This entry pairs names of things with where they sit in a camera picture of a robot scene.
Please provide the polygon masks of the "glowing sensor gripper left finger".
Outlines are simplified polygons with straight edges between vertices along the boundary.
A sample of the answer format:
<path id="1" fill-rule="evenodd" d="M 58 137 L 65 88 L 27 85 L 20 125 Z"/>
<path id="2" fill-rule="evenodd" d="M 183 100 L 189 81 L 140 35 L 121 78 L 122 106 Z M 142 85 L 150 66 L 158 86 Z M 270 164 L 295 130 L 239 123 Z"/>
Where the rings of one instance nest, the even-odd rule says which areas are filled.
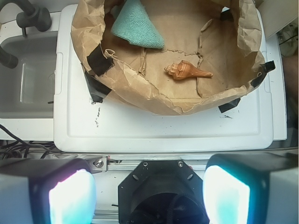
<path id="1" fill-rule="evenodd" d="M 90 224 L 96 184 L 83 159 L 0 162 L 2 224 Z"/>

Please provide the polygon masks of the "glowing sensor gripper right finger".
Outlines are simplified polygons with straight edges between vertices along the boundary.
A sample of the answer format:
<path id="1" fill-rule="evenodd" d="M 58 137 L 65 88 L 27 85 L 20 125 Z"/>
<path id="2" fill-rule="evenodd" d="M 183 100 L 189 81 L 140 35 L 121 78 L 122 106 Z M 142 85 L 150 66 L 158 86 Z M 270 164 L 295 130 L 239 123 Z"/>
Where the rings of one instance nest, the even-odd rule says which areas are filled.
<path id="1" fill-rule="evenodd" d="M 215 154 L 206 165 L 203 200 L 212 224 L 297 224 L 299 157 Z"/>

